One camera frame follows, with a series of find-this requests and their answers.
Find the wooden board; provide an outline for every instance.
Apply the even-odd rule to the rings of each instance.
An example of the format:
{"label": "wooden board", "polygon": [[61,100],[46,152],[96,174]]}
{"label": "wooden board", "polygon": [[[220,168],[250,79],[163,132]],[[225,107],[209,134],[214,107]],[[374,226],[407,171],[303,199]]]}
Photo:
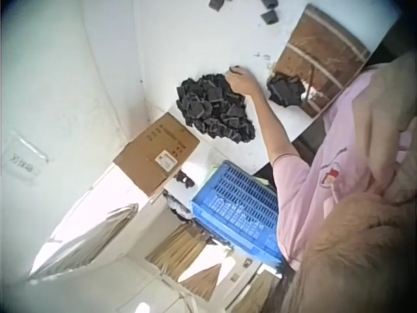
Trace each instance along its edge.
{"label": "wooden board", "polygon": [[310,85],[301,108],[321,113],[350,84],[371,53],[346,29],[313,5],[307,5],[274,72],[299,76]]}

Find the pink shirt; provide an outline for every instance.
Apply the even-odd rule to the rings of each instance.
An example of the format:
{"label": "pink shirt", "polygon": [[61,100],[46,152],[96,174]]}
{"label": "pink shirt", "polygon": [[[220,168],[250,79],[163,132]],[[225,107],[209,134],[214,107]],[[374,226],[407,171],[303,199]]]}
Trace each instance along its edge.
{"label": "pink shirt", "polygon": [[[324,114],[326,138],[311,167],[301,158],[284,155],[273,165],[278,193],[278,246],[291,267],[298,269],[306,243],[344,197],[364,191],[371,178],[365,161],[355,151],[352,100],[369,83],[367,71],[336,99]],[[410,136],[401,136],[409,147]],[[405,152],[399,152],[401,162]]]}

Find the sign on wall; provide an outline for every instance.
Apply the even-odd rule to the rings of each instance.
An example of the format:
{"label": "sign on wall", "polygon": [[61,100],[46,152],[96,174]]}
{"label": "sign on wall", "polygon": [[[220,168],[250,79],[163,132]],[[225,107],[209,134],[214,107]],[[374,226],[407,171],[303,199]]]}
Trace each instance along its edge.
{"label": "sign on wall", "polygon": [[18,179],[33,182],[49,158],[17,132],[10,132],[2,156],[2,168]]}

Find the black debris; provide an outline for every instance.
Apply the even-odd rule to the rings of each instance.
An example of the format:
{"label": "black debris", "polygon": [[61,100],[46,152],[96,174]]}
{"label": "black debris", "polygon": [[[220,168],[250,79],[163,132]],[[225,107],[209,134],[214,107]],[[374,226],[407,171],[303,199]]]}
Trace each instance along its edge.
{"label": "black debris", "polygon": [[298,76],[289,77],[281,73],[269,80],[266,87],[271,92],[269,99],[285,108],[300,106],[302,104],[301,96],[306,92],[306,88]]}
{"label": "black debris", "polygon": [[261,17],[267,25],[272,25],[279,22],[278,15],[276,15],[274,10],[262,14]]}
{"label": "black debris", "polygon": [[224,0],[210,0],[208,6],[217,12],[220,11],[222,6],[224,5]]}
{"label": "black debris", "polygon": [[190,187],[194,187],[195,186],[195,183],[194,183],[194,181],[191,179],[191,178],[189,178],[188,176],[187,176],[187,174],[185,174],[183,171],[179,171],[177,174],[176,174],[176,176],[174,176],[174,178],[177,180],[177,181],[179,181],[179,182],[181,182],[181,183],[183,183],[183,184],[185,184],[185,187],[186,188],[190,188]]}
{"label": "black debris", "polygon": [[262,0],[262,3],[268,10],[272,10],[278,6],[278,0]]}
{"label": "black debris", "polygon": [[229,138],[236,143],[255,138],[255,128],[246,116],[245,98],[231,90],[224,75],[184,80],[177,93],[177,107],[187,126],[211,138]]}

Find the blue plastic crate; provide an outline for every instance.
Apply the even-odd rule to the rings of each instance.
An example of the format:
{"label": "blue plastic crate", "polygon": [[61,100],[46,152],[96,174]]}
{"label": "blue plastic crate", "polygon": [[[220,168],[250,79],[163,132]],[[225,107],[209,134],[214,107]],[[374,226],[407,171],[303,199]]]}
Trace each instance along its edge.
{"label": "blue plastic crate", "polygon": [[254,258],[281,263],[276,239],[278,199],[229,161],[224,161],[192,200],[196,219]]}

